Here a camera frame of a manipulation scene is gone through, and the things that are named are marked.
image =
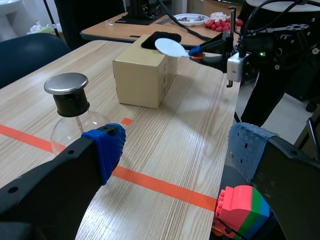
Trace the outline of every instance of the wood grain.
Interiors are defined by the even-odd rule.
[[[0,90],[0,124],[50,140],[60,118],[44,82],[85,74],[91,109],[132,119],[119,165],[216,198],[239,85],[187,58],[159,109],[119,104],[112,60],[128,43],[93,41]],[[0,187],[54,158],[0,135]],[[92,200],[77,239],[208,239],[213,212],[112,176]]]
[[[111,21],[113,23],[113,26],[108,25],[105,21],[103,21],[97,25],[91,26],[83,30],[82,33],[86,35],[99,36],[99,37],[108,37],[108,38],[125,39],[125,40],[137,40],[136,37],[130,37],[130,36],[151,35],[154,32],[159,31],[159,32],[168,32],[168,33],[181,35],[182,37],[181,44],[183,45],[197,46],[204,42],[198,37],[188,33],[187,30],[178,26],[174,22],[157,24],[162,20],[168,19],[169,18],[168,16],[163,16],[150,25],[116,23],[116,20],[120,19],[122,16],[126,14],[127,13],[125,12],[113,18],[108,19],[108,21]],[[191,26],[189,28],[203,36],[210,37],[210,38],[214,38],[219,34],[219,32],[205,28],[203,25]]]

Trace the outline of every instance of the black cable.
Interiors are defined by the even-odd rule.
[[[287,12],[289,12],[291,9],[293,9],[296,5],[298,5],[298,3],[294,2],[292,3],[290,6],[288,6],[283,12],[281,12],[275,19],[273,19],[270,23],[268,23],[267,25],[258,28],[256,30],[250,31],[249,34],[255,34],[257,32],[261,32],[263,30],[265,30],[267,27],[271,26],[273,23],[275,23],[279,18],[281,18],[284,14],[286,14]]]
[[[250,14],[249,18],[247,19],[247,21],[245,22],[243,28],[241,29],[242,32],[242,38],[244,39],[246,37],[246,32],[248,31],[248,27],[249,27],[249,23],[250,21],[254,18],[255,14],[257,13],[257,11],[259,11],[263,6],[267,5],[267,4],[271,4],[271,3],[276,3],[276,2],[282,2],[281,0],[268,0],[265,1],[263,3],[261,3],[259,6],[257,6]]]
[[[271,3],[276,3],[276,2],[283,2],[283,0],[269,0],[269,1],[265,1],[263,3],[261,3],[259,6],[257,6],[250,14],[248,20],[245,22],[244,27],[241,29],[241,33],[242,33],[242,37],[241,37],[241,42],[240,42],[240,46],[239,46],[239,57],[240,58],[244,58],[247,54],[247,43],[246,43],[246,36],[247,36],[247,32],[248,32],[248,26],[249,26],[249,22],[253,19],[254,15],[257,13],[257,11],[259,9],[261,9],[263,6],[267,5],[267,4],[271,4]],[[253,33],[257,33],[260,32],[264,29],[266,29],[268,26],[270,26],[271,24],[275,23],[279,18],[281,18],[284,14],[286,14],[287,12],[289,12],[294,6],[296,6],[298,4],[298,0],[295,1],[293,4],[291,4],[290,6],[288,6],[283,12],[281,12],[273,21],[271,21],[270,23],[268,23],[267,25],[265,25],[264,27],[261,27],[259,29],[250,31],[250,34]]]
[[[306,4],[313,5],[313,6],[316,6],[316,7],[320,7],[320,2],[316,2],[316,1],[308,1]]]
[[[169,16],[169,18],[174,21],[178,26],[184,28],[185,30],[187,30],[188,33],[196,36],[197,38],[203,40],[203,41],[208,41],[211,39],[211,37],[207,37],[207,36],[203,36],[191,29],[189,29],[187,26],[181,24],[171,13],[170,13],[170,10],[166,7],[166,5],[161,1],[161,0],[156,0],[160,6],[162,7],[162,9],[165,11],[165,13]]]
[[[222,221],[220,218],[217,218],[217,220],[223,225],[225,226],[225,232],[227,234],[233,232],[236,235],[238,235],[240,238],[242,238],[243,240],[247,240],[244,236],[242,236],[239,232],[237,232],[236,230],[232,229],[231,227],[229,227],[224,221]]]
[[[43,3],[44,3],[44,6],[45,6],[45,9],[46,9],[46,11],[47,11],[47,13],[48,13],[48,15],[49,15],[49,18],[50,18],[50,20],[51,20],[51,23],[52,23],[53,25],[56,25],[56,24],[55,24],[55,21],[54,21],[54,18],[53,18],[52,15],[51,15],[50,8],[49,8],[49,6],[48,6],[47,0],[43,0]],[[55,32],[55,35],[56,35],[58,38],[60,38],[59,32],[58,32],[58,30],[57,30],[57,26],[55,26],[55,27],[53,28],[53,30],[54,30],[54,32]]]

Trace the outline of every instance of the white plastic spoon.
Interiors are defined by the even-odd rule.
[[[155,41],[154,45],[160,53],[169,57],[190,57],[184,47],[172,39],[159,38]]]

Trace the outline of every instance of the blue gripper pad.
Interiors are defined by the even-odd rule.
[[[229,131],[230,158],[236,169],[251,183],[268,140],[277,136],[263,128],[240,122]]]
[[[117,123],[108,123],[98,129],[82,133],[81,137],[87,137],[95,141],[98,151],[102,185],[105,185],[115,169],[126,142],[126,130]]]

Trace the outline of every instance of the white plate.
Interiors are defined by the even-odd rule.
[[[197,18],[199,16],[204,16],[204,20],[202,21],[197,21]],[[202,25],[204,24],[209,17],[206,15],[202,15],[202,14],[197,14],[197,13],[183,13],[183,14],[178,14],[174,16],[177,20],[178,19],[183,19],[183,18],[187,18],[190,21],[179,21],[179,23],[185,25],[185,26],[198,26],[198,25]]]

